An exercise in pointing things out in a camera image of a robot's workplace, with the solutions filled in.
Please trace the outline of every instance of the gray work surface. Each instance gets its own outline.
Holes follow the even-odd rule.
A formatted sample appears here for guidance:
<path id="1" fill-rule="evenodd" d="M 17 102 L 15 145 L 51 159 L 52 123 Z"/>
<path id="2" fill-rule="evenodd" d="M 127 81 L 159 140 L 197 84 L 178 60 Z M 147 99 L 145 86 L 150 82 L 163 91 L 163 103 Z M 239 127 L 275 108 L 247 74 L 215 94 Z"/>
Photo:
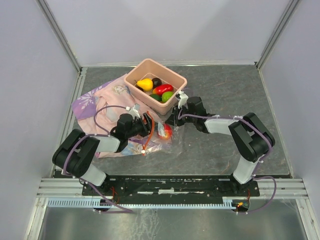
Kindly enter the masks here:
<path id="1" fill-rule="evenodd" d="M 255 209 L 265 202 L 251 200 Z M 133 209 L 99 214 L 88 208 L 48 207 L 40 240 L 307 240 L 294 199 L 236 215 L 221 209 Z"/>
<path id="2" fill-rule="evenodd" d="M 253 65 L 170 66 L 187 79 L 186 93 L 202 98 L 208 113 L 221 116 L 255 113 L 275 138 L 271 155 L 257 174 L 288 175 L 289 168 L 258 71 Z M 114 80 L 132 67 L 89 67 L 82 94 Z M 100 158 L 94 164 L 109 175 L 229 175 L 240 154 L 231 136 L 205 134 L 186 124 L 175 153 Z"/>

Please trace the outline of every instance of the pink cloth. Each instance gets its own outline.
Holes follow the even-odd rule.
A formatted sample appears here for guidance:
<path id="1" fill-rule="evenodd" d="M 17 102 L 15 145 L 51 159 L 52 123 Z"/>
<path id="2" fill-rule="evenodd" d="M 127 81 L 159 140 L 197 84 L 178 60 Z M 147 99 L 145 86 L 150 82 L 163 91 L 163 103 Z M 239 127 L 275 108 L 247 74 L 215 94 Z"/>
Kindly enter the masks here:
<path id="1" fill-rule="evenodd" d="M 98 111 L 99 109 L 110 105 L 133 107 L 134 104 L 139 104 L 139 114 L 141 116 L 143 113 L 149 111 L 154 120 L 156 122 L 159 122 L 159 116 L 150 107 L 148 107 L 142 101 L 130 94 L 129 89 L 125 85 L 124 76 L 112 81 L 107 86 L 103 87 L 102 89 L 96 91 L 93 94 L 95 98 L 96 110 Z M 96 122 L 108 131 L 110 131 L 113 127 L 117 125 L 117 120 L 119 119 L 119 116 L 124 113 L 128 113 L 128 111 L 119 107 L 110 107 L 102 110 L 97 114 Z M 82 130 L 87 134 L 106 134 L 104 130 L 96 126 L 93 116 L 78 120 L 78 124 L 82 128 Z M 128 149 L 127 152 L 125 152 L 125 154 L 123 152 L 101 152 L 98 157 L 120 157 L 125 155 L 140 154 L 142 150 L 142 145 L 140 143 L 131 141 L 127 148 Z"/>

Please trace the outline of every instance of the plastic bin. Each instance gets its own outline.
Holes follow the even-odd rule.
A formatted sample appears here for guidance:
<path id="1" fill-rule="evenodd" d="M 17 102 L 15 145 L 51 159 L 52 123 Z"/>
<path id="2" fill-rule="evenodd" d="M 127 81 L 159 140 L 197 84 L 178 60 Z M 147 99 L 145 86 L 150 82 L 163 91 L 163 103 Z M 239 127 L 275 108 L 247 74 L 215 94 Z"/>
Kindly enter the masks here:
<path id="1" fill-rule="evenodd" d="M 159 78 L 161 79 L 162 84 L 172 85 L 174 92 L 173 96 L 167 102 L 161 103 L 136 88 L 136 81 L 145 78 Z M 165 115 L 175 105 L 175 103 L 177 103 L 177 91 L 182 90 L 187 85 L 187 79 L 160 63 L 147 58 L 124 77 L 124 83 L 128 86 L 133 96 L 141 100 L 150 108 L 156 110 L 161 115 Z"/>

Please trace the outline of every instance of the orange cable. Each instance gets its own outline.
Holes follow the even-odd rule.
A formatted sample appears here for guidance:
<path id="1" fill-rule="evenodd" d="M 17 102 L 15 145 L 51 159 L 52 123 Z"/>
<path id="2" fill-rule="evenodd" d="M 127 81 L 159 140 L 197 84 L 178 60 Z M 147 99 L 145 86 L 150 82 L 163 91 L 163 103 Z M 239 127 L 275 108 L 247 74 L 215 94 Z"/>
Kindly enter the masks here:
<path id="1" fill-rule="evenodd" d="M 145 145 L 142 145 L 142 149 L 143 149 L 143 150 L 146 150 L 147 145 L 148 145 L 148 143 L 149 143 L 152 135 L 154 134 L 154 130 L 155 130 L 155 120 L 154 120 L 154 118 L 151 116 L 151 114 L 149 113 L 149 111 L 146 111 L 146 114 L 148 114 L 148 116 L 149 116 L 149 117 L 151 118 L 151 120 L 152 120 L 152 127 L 151 127 L 151 132 L 150 132 L 150 134 L 149 134 L 149 137 L 148 137 Z"/>

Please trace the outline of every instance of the white wall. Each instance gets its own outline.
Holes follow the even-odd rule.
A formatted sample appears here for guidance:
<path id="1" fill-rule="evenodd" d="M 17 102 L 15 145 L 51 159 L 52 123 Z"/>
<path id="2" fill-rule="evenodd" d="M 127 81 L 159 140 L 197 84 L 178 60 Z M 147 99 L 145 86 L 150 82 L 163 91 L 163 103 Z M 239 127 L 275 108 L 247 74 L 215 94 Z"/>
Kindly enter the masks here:
<path id="1" fill-rule="evenodd" d="M 262 68 L 295 176 L 320 221 L 320 1 L 303 0 Z"/>
<path id="2" fill-rule="evenodd" d="M 0 239 L 25 234 L 76 71 L 36 1 L 0 1 Z"/>
<path id="3" fill-rule="evenodd" d="M 47 0 L 82 66 L 253 64 L 289 0 Z"/>

